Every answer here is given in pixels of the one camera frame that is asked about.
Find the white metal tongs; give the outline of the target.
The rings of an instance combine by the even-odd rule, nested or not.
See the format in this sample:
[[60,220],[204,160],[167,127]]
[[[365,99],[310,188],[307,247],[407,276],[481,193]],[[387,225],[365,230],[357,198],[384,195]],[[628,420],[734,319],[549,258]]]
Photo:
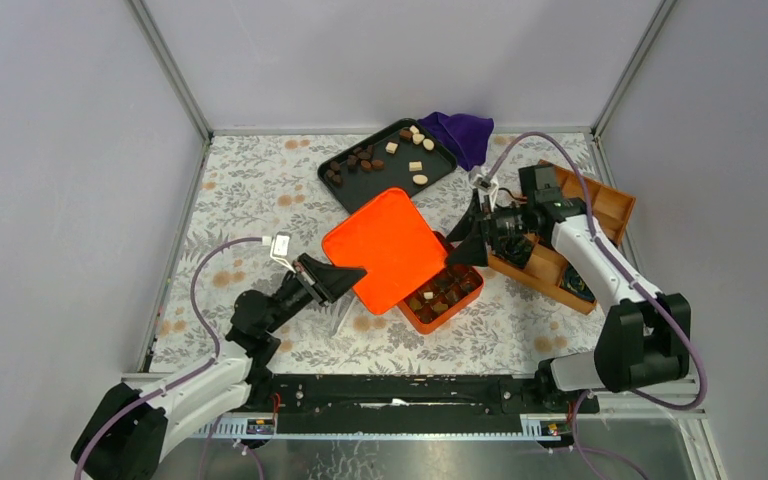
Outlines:
[[350,296],[345,299],[339,300],[333,306],[331,311],[333,315],[333,322],[329,330],[330,337],[335,337],[338,334],[342,324],[350,316],[356,304],[357,304],[357,298],[355,296]]

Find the orange chocolate box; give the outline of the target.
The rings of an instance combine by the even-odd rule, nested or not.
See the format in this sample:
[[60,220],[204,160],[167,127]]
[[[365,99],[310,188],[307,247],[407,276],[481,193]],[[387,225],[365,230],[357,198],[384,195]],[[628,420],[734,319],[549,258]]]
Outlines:
[[397,304],[398,310],[422,335],[444,326],[477,299],[484,279],[471,266],[445,266]]

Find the orange box lid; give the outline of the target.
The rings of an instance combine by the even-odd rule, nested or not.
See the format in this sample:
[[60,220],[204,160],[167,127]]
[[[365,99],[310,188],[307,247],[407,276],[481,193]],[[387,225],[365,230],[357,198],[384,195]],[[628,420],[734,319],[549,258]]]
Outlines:
[[363,268],[353,291],[380,315],[444,267],[447,253],[407,193],[390,188],[328,232],[321,242],[338,267]]

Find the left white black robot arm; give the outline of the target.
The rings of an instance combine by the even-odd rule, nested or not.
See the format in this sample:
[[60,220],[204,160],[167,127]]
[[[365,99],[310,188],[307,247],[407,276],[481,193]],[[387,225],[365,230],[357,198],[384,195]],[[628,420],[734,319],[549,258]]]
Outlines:
[[74,478],[149,479],[209,421],[237,407],[264,407],[272,377],[267,365],[280,345],[275,331],[311,303],[335,302],[365,275],[302,254],[274,293],[241,293],[213,352],[143,388],[120,382],[104,394],[72,447]]

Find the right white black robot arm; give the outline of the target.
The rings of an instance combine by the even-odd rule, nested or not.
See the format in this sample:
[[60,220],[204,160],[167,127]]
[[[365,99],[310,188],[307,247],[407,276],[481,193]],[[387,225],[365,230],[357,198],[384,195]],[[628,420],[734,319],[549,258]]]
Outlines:
[[568,197],[553,166],[519,171],[522,202],[499,207],[499,186],[483,172],[473,175],[472,196],[448,234],[454,243],[449,265],[486,266],[491,254],[526,263],[534,249],[530,236],[562,256],[602,308],[605,321],[596,346],[584,353],[549,360],[546,377],[533,386],[535,402],[557,412],[573,391],[624,392],[678,380],[690,370],[687,345],[690,306],[681,294],[667,295],[621,257],[593,214],[588,185]]

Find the white oval chocolate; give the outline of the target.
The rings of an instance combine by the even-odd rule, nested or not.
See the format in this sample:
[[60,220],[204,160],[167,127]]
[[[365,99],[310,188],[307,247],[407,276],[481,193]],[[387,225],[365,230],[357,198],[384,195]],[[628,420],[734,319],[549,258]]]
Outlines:
[[422,174],[417,174],[412,176],[412,181],[415,185],[423,186],[428,183],[428,177]]

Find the purple cloth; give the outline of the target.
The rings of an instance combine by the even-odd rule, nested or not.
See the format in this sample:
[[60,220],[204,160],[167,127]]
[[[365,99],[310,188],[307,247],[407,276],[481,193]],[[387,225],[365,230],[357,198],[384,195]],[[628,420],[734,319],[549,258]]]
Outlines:
[[469,172],[485,164],[489,140],[495,128],[492,118],[433,112],[419,119],[418,124],[455,156],[463,170]]

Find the black tray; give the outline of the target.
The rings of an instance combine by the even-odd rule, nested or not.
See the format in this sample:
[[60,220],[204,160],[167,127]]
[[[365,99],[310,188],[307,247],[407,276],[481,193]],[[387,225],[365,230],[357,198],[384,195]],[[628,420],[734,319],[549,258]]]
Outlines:
[[[419,145],[412,142],[416,133],[425,136]],[[417,120],[404,118],[324,161],[316,175],[336,201],[353,213],[390,188],[413,197],[456,167],[456,158],[448,149]],[[415,185],[412,176],[417,174],[427,176],[428,183]]]

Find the dark rolled cloth front-right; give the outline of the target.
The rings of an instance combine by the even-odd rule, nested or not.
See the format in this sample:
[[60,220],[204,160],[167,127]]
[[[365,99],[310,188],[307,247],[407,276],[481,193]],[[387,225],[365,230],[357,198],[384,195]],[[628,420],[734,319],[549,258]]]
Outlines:
[[586,282],[571,264],[564,270],[560,288],[585,302],[594,303],[596,301]]

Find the floral table mat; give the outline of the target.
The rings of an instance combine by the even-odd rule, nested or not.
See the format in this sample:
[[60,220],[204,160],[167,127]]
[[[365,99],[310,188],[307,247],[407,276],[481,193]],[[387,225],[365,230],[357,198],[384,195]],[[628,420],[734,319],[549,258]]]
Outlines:
[[[322,237],[346,217],[316,169],[355,135],[219,136],[209,150],[181,257],[158,320],[151,373],[208,354],[236,297],[272,293],[284,275],[260,236],[287,232],[293,254],[322,257]],[[529,374],[539,361],[592,348],[600,311],[581,314],[497,271],[479,297],[429,335],[398,310],[357,303],[335,337],[332,307],[303,310],[278,331],[276,373]]]

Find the wooden compartment organizer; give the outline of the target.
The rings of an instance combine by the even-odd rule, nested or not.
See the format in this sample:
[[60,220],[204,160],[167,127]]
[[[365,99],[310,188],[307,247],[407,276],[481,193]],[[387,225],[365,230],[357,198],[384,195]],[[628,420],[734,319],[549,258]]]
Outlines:
[[[592,179],[588,179],[586,184],[594,215],[602,230],[615,246],[620,246],[636,198]],[[579,313],[591,313],[597,306],[597,301],[585,302],[560,288],[562,275],[570,263],[552,250],[546,241],[534,235],[527,237],[534,241],[534,249],[524,269],[518,269],[496,255],[488,256],[489,267]]]

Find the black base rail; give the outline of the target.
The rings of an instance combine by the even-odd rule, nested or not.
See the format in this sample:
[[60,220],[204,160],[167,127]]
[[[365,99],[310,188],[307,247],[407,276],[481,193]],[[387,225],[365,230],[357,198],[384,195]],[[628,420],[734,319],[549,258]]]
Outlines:
[[273,434],[337,436],[523,434],[524,419],[596,414],[597,399],[510,375],[275,374],[233,413]]

